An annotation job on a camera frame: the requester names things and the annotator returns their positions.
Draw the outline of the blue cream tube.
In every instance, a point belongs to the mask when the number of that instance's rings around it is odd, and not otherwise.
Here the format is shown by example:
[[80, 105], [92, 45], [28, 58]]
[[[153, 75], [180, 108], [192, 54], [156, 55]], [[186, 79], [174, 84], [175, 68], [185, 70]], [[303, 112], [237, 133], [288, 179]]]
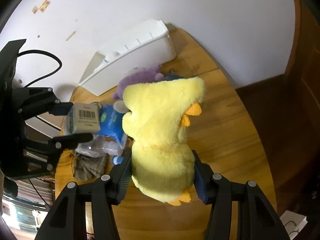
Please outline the blue cream tube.
[[122, 163], [124, 157], [122, 156], [113, 156], [111, 159], [112, 165], [119, 165]]

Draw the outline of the white green medicine box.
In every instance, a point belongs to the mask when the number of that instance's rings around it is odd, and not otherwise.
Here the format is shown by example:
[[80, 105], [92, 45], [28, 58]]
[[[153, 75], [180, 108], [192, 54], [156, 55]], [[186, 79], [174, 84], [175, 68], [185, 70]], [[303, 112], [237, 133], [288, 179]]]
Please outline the white green medicine box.
[[64, 135], [98, 133], [100, 131], [99, 108], [95, 104], [75, 103], [68, 112]]

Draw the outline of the plaid fabric bow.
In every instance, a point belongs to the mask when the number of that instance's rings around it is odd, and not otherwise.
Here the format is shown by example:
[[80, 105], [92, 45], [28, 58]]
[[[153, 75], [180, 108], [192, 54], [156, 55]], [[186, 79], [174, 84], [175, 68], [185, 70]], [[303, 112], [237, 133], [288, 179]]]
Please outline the plaid fabric bow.
[[100, 178], [104, 174], [107, 161], [108, 155], [93, 158], [76, 153], [72, 161], [73, 178], [80, 181]]

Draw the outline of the clear plastic bottle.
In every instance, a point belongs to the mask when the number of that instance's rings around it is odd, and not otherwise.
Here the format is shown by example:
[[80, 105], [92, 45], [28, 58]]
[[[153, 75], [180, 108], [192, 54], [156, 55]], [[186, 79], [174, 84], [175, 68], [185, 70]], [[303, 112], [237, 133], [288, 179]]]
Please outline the clear plastic bottle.
[[87, 157], [99, 158], [104, 155], [120, 156], [123, 149], [111, 138], [94, 134], [91, 141], [79, 143], [75, 152]]

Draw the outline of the yellow duck plush toy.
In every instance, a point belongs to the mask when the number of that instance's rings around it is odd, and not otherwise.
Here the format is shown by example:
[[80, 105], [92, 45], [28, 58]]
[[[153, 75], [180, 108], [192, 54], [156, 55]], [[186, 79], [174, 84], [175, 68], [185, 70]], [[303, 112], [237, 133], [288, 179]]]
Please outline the yellow duck plush toy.
[[202, 113], [199, 77], [138, 83], [125, 88], [124, 132], [133, 139], [132, 180], [144, 195], [180, 206], [191, 201], [195, 157], [188, 146], [190, 116]]

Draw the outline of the blue Hiipapa wipes pack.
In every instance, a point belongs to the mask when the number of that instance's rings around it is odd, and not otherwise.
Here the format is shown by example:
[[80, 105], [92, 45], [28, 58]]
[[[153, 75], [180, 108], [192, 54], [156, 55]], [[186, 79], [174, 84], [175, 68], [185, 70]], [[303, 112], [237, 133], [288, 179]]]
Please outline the blue Hiipapa wipes pack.
[[99, 110], [100, 131], [93, 134], [93, 139], [105, 136], [114, 140], [120, 148], [126, 146], [127, 135], [123, 131], [122, 119], [124, 113], [114, 109], [114, 105], [102, 105], [100, 102], [93, 102]]

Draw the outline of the purple plush toy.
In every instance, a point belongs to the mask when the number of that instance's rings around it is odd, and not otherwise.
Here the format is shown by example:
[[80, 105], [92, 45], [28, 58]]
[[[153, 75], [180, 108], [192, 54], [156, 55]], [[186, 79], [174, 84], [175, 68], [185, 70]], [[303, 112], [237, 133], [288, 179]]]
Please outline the purple plush toy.
[[116, 91], [112, 94], [112, 99], [122, 100], [123, 92], [127, 86], [138, 83], [152, 83], [162, 81], [164, 75], [160, 73], [162, 65], [153, 67], [136, 67], [130, 70], [118, 83]]

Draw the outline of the dark blue tissue pack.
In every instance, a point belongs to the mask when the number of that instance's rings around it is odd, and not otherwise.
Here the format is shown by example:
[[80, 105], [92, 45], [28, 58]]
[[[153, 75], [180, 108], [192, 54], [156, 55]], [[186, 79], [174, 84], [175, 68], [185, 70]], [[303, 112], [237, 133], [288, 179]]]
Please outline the dark blue tissue pack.
[[176, 75], [176, 74], [169, 74], [164, 77], [164, 81], [172, 81], [172, 80], [178, 80], [178, 79], [184, 79], [184, 77]]

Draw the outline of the white blue plush toy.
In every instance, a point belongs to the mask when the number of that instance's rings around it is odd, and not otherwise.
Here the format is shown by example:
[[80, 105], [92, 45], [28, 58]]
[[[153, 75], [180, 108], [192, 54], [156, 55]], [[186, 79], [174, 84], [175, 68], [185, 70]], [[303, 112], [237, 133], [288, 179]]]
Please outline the white blue plush toy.
[[114, 61], [119, 55], [120, 53], [117, 51], [112, 51], [107, 53], [104, 56], [102, 62], [99, 64], [99, 66], [96, 69], [99, 70], [99, 69], [105, 68], [110, 62]]

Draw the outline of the white curved chair back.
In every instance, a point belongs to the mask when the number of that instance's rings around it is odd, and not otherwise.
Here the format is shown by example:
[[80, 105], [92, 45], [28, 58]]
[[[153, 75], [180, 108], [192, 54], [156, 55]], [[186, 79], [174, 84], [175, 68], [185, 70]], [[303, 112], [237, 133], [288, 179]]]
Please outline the white curved chair back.
[[53, 138], [60, 135], [63, 116], [54, 116], [47, 112], [30, 118], [25, 123], [36, 131]]

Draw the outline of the white plastic storage bin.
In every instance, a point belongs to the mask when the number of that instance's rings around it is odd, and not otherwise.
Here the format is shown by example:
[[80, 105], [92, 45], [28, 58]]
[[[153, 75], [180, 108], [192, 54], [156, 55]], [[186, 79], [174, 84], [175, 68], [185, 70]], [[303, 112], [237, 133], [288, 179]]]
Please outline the white plastic storage bin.
[[[105, 68], [96, 68], [112, 51], [120, 55]], [[161, 19], [149, 19], [114, 36], [93, 55], [79, 86], [99, 96], [113, 87], [133, 68], [153, 67], [176, 57], [169, 30]]]

